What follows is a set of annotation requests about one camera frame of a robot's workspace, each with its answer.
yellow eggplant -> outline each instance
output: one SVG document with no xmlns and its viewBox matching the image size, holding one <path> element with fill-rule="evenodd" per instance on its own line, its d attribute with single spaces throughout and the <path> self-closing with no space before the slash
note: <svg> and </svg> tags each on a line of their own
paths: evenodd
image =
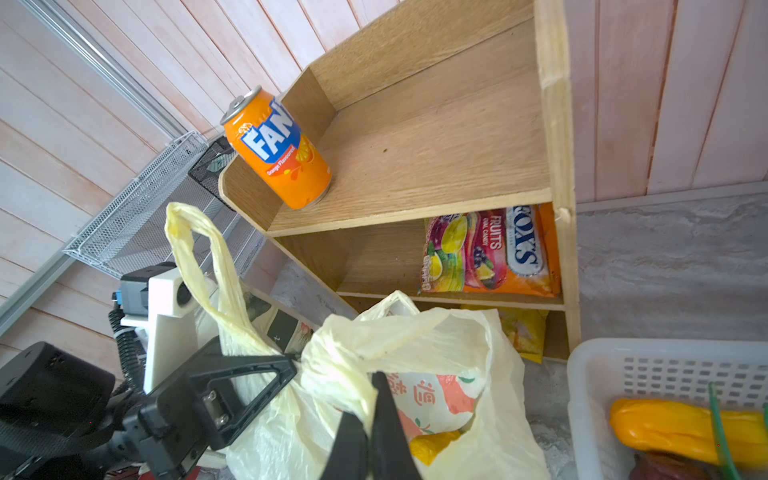
<svg viewBox="0 0 768 480">
<path fill-rule="evenodd" d="M 721 412 L 733 462 L 741 468 L 768 467 L 768 430 L 759 412 Z M 611 426 L 626 446 L 669 452 L 717 465 L 708 409 L 666 400 L 617 400 Z"/>
</svg>

shelf board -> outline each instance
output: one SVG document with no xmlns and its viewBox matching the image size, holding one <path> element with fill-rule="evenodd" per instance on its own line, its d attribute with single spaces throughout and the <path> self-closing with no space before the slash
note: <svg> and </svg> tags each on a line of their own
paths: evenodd
<svg viewBox="0 0 768 480">
<path fill-rule="evenodd" d="M 424 256 L 423 219 L 344 230 L 349 241 L 346 275 L 336 292 L 341 296 L 382 299 L 395 290 L 420 302 L 471 303 L 541 310 L 564 310 L 562 298 L 517 293 L 445 292 L 419 295 Z"/>
<path fill-rule="evenodd" d="M 376 305 L 381 299 L 360 296 L 344 296 L 343 299 L 359 313 Z M 422 312 L 434 307 L 457 308 L 453 303 L 414 302 Z M 565 326 L 565 314 L 551 311 L 547 315 L 547 329 L 544 340 L 544 357 L 556 360 L 568 360 L 568 331 Z"/>
<path fill-rule="evenodd" d="M 340 110 L 327 195 L 273 237 L 551 201 L 533 20 Z"/>
</svg>

orange soda can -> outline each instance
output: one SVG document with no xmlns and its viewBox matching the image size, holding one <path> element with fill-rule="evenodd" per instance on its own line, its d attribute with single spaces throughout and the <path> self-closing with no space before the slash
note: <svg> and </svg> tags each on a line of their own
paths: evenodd
<svg viewBox="0 0 768 480">
<path fill-rule="evenodd" d="M 294 210 L 323 198 L 331 169 L 275 96 L 256 87 L 221 118 L 227 140 Z"/>
</svg>

